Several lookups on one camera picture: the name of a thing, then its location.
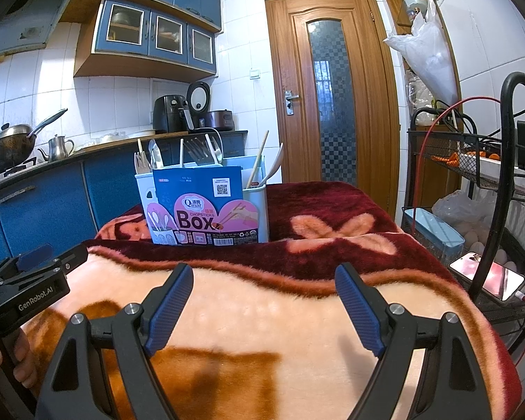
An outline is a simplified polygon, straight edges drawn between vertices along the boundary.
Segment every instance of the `white tiled wall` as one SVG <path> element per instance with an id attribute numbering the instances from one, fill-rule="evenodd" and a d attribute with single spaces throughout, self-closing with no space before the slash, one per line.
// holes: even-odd
<path id="1" fill-rule="evenodd" d="M 68 111 L 37 136 L 46 146 L 55 134 L 81 145 L 90 138 L 151 128 L 151 99 L 186 95 L 188 83 L 133 77 L 74 78 L 80 24 L 60 23 L 42 50 L 7 56 L 0 63 L 0 127 L 39 122 L 63 107 Z"/>
<path id="2" fill-rule="evenodd" d="M 377 0 L 387 33 L 392 17 L 384 0 Z M 270 131 L 264 155 L 272 163 L 279 146 L 278 120 L 274 97 L 274 80 L 270 59 L 270 42 L 264 0 L 223 0 L 223 33 L 216 38 L 218 77 L 211 79 L 211 108 L 233 110 L 238 129 L 249 131 L 247 153 L 256 153 L 264 132 Z M 402 60 L 393 52 L 399 105 L 404 106 Z M 250 80 L 249 70 L 259 69 L 260 79 Z M 400 108 L 401 125 L 407 126 L 407 111 Z M 406 137 L 401 138 L 401 158 L 406 160 Z M 406 164 L 400 178 L 406 179 Z M 281 172 L 272 178 L 281 182 Z M 406 180 L 399 181 L 399 210 L 403 205 Z"/>
<path id="3" fill-rule="evenodd" d="M 462 96 L 499 98 L 505 77 L 525 72 L 525 20 L 511 0 L 438 0 L 438 4 L 453 45 Z M 525 108 L 524 87 L 516 89 L 513 102 L 515 111 Z M 500 126 L 499 104 L 472 101 L 463 107 L 479 133 Z M 525 206 L 512 202 L 507 227 L 525 249 Z M 525 396 L 525 358 L 518 371 Z"/>

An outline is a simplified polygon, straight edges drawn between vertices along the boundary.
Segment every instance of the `door frame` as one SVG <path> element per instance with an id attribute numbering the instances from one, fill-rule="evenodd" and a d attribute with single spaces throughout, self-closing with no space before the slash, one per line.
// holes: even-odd
<path id="1" fill-rule="evenodd" d="M 272 71 L 274 77 L 274 96 L 276 100 L 276 114 L 278 116 L 278 134 L 280 140 L 286 140 L 286 110 L 284 108 L 283 102 L 283 90 L 284 86 L 282 83 L 282 78 L 280 74 L 280 60 L 278 55 L 278 37 L 281 34 L 284 34 L 286 27 L 278 27 L 274 25 L 274 19 L 270 17 L 271 15 L 271 5 L 273 2 L 280 0 L 265 0 L 266 14 L 268 19 L 269 26 L 269 40 L 270 40 L 270 56 L 272 58 Z M 368 4 L 373 13 L 372 23 L 375 25 L 377 32 L 377 38 L 381 46 L 381 56 L 384 65 L 385 78 L 387 82 L 387 96 L 377 96 L 377 99 L 387 99 L 389 107 L 388 115 L 388 136 L 390 138 L 390 159 L 391 159 L 391 172 L 390 177 L 392 182 L 390 182 L 390 190 L 388 197 L 390 201 L 388 202 L 387 212 L 391 217 L 395 216 L 396 211 L 396 202 L 398 195 L 398 185 L 399 185 L 399 147 L 400 147 L 400 124 L 399 124 L 399 104 L 396 91 L 395 83 L 395 72 L 393 68 L 391 52 L 387 44 L 383 40 L 387 37 L 381 13 L 379 11 L 379 6 L 377 5 L 376 0 L 367 0 Z M 299 73 L 300 69 L 298 68 L 298 80 L 300 81 L 301 77 Z M 288 150 L 287 144 L 284 144 L 284 150 Z M 289 180 L 288 166 L 282 166 L 282 176 L 284 182 Z"/>

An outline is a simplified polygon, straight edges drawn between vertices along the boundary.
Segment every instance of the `egg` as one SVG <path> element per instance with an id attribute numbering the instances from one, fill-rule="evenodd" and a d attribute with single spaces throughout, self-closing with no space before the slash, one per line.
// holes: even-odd
<path id="1" fill-rule="evenodd" d="M 457 223 L 453 226 L 453 228 L 458 231 L 461 235 L 465 235 L 466 233 L 472 231 L 473 227 L 471 223 L 468 223 L 466 221 L 462 221 L 460 223 Z"/>
<path id="2" fill-rule="evenodd" d="M 471 251 L 476 252 L 476 254 L 480 254 L 482 256 L 482 253 L 484 252 L 484 245 L 477 241 L 471 245 Z"/>
<path id="3" fill-rule="evenodd" d="M 503 249 L 498 249 L 496 251 L 496 256 L 494 257 L 494 262 L 499 265 L 504 265 L 507 262 L 507 253 Z"/>
<path id="4" fill-rule="evenodd" d="M 504 264 L 504 267 L 507 269 L 510 269 L 512 272 L 517 272 L 517 266 L 515 265 L 515 262 L 508 261 Z"/>
<path id="5" fill-rule="evenodd" d="M 488 240 L 488 230 L 486 229 L 480 229 L 478 232 L 478 241 L 482 243 L 483 245 L 486 245 L 486 241 Z"/>
<path id="6" fill-rule="evenodd" d="M 475 231 L 468 231 L 465 234 L 465 248 L 470 248 L 473 243 L 478 241 L 478 234 Z"/>

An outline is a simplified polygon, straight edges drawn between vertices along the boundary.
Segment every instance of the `plush blanket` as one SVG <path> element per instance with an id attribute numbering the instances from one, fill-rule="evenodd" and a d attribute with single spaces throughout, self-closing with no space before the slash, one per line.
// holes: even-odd
<path id="1" fill-rule="evenodd" d="M 26 326 L 41 379 L 72 314 L 113 315 L 185 261 L 191 297 L 152 359 L 181 420 L 345 420 L 377 361 L 335 293 L 334 270 L 348 261 L 389 303 L 457 313 L 494 420 L 511 415 L 521 384 L 504 345 L 448 270 L 369 197 L 340 182 L 269 185 L 267 196 L 267 244 L 154 245 L 141 206 L 106 224 L 68 276 L 71 293 Z M 132 419 L 113 351 L 105 355 L 121 418 Z M 406 419 L 422 359 L 415 351 L 393 418 Z"/>

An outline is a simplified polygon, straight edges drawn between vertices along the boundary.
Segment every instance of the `hand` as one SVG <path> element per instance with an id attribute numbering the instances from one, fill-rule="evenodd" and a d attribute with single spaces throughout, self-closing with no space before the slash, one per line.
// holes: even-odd
<path id="1" fill-rule="evenodd" d="M 23 330 L 20 331 L 20 336 L 15 342 L 14 355 L 19 362 L 14 368 L 14 377 L 25 388 L 29 389 L 37 382 L 37 368 L 35 367 L 33 353 L 29 347 L 29 340 Z M 0 365 L 1 364 L 2 354 L 0 352 Z"/>

